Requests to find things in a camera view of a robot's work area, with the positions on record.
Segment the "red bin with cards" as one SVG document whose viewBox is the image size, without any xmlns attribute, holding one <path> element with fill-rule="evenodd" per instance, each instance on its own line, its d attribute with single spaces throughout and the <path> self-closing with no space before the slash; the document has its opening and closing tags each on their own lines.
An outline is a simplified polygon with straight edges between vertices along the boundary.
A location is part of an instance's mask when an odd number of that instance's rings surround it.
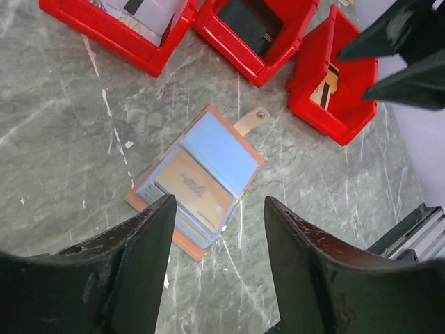
<svg viewBox="0 0 445 334">
<path fill-rule="evenodd" d="M 160 75 L 173 50 L 190 28 L 197 5 L 197 1 L 181 1 L 173 16 L 171 30 L 163 42 L 156 46 L 91 1 L 39 2 L 39 8 L 47 14 L 114 51 L 155 78 Z"/>
</svg>

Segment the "red bin front pair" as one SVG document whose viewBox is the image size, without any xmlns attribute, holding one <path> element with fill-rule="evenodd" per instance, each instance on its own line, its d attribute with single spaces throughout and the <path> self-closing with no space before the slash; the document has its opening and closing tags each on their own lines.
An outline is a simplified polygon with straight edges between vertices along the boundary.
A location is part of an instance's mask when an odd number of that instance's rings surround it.
<svg viewBox="0 0 445 334">
<path fill-rule="evenodd" d="M 320 1 L 205 1 L 194 29 L 256 87 L 300 48 Z"/>
</svg>

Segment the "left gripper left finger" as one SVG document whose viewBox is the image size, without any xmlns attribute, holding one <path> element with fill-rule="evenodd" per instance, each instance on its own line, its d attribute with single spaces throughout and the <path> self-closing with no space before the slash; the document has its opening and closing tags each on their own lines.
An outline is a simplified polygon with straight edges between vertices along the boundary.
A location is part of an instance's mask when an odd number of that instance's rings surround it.
<svg viewBox="0 0 445 334">
<path fill-rule="evenodd" d="M 58 253 L 2 252 L 1 332 L 153 333 L 176 211 L 166 195 Z"/>
</svg>

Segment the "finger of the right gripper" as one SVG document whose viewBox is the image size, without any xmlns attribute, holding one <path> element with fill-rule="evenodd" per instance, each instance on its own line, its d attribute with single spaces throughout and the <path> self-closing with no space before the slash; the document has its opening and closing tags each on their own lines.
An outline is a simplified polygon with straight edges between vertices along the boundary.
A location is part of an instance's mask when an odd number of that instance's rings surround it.
<svg viewBox="0 0 445 334">
<path fill-rule="evenodd" d="M 444 109 L 444 50 L 407 66 L 366 89 L 362 98 L 431 111 Z"/>
<path fill-rule="evenodd" d="M 444 48 L 444 2 L 395 1 L 372 25 L 341 48 L 340 61 L 399 54 L 415 63 Z"/>
</svg>

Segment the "black item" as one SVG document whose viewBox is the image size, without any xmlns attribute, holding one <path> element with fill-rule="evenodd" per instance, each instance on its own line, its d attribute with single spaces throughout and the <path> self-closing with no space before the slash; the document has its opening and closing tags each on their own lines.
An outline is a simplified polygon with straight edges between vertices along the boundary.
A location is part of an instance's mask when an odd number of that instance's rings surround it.
<svg viewBox="0 0 445 334">
<path fill-rule="evenodd" d="M 284 26 L 272 8 L 260 0 L 228 1 L 218 17 L 260 58 Z"/>
</svg>

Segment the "gold magnetic stripe card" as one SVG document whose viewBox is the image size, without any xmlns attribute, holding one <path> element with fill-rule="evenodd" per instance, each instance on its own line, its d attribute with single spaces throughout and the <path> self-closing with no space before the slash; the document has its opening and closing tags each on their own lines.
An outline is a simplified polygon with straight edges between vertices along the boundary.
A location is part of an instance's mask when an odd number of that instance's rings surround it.
<svg viewBox="0 0 445 334">
<path fill-rule="evenodd" d="M 211 233 L 216 233 L 234 198 L 184 149 L 172 153 L 154 178 L 155 184 L 179 203 Z"/>
</svg>

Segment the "red bin pair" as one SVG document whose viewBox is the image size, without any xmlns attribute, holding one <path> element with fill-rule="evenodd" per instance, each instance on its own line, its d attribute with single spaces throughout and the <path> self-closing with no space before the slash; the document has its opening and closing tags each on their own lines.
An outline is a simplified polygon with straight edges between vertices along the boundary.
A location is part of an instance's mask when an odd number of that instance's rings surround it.
<svg viewBox="0 0 445 334">
<path fill-rule="evenodd" d="M 296 53 L 293 77 L 286 85 L 288 108 L 318 131 L 345 146 L 376 116 L 378 104 L 363 100 L 377 81 L 378 60 L 339 61 L 340 49 L 359 35 L 359 29 L 333 5 L 330 13 L 309 32 Z M 327 75 L 329 64 L 339 69 L 337 91 L 328 109 L 311 101 L 311 94 Z"/>
<path fill-rule="evenodd" d="M 256 87 L 300 48 L 320 1 L 205 1 L 194 29 Z"/>
</svg>

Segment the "brown item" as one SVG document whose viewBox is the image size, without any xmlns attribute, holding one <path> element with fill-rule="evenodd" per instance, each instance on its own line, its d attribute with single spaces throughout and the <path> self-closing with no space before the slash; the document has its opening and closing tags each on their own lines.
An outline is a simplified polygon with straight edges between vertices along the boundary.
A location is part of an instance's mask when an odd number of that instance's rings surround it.
<svg viewBox="0 0 445 334">
<path fill-rule="evenodd" d="M 338 76 L 339 69 L 333 64 L 329 64 L 327 75 L 311 94 L 311 101 L 324 109 L 328 109 L 331 95 L 337 91 Z"/>
</svg>

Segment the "brown leather card holder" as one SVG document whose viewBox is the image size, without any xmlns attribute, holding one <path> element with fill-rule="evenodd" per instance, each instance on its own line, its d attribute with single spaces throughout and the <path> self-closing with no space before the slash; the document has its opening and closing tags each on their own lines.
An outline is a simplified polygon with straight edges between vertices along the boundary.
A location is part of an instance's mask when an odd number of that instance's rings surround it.
<svg viewBox="0 0 445 334">
<path fill-rule="evenodd" d="M 174 195 L 172 239 L 202 261 L 264 164 L 246 135 L 269 118 L 267 109 L 257 107 L 231 124 L 209 105 L 128 192 L 126 201 L 141 212 L 160 197 Z"/>
</svg>

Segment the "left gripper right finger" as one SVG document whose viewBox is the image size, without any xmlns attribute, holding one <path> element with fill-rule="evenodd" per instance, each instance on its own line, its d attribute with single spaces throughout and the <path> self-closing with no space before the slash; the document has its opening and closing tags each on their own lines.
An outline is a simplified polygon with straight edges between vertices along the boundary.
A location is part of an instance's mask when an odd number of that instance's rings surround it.
<svg viewBox="0 0 445 334">
<path fill-rule="evenodd" d="M 280 320 L 271 333 L 443 333 L 444 261 L 356 248 L 268 196 L 264 223 Z"/>
</svg>

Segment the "white credit card stack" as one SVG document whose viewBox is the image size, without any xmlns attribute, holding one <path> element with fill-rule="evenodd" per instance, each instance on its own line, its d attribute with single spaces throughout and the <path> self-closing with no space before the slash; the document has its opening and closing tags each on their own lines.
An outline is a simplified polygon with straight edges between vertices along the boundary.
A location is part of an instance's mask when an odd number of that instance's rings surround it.
<svg viewBox="0 0 445 334">
<path fill-rule="evenodd" d="M 90 2 L 156 46 L 161 45 L 162 37 L 180 3 L 177 0 Z"/>
</svg>

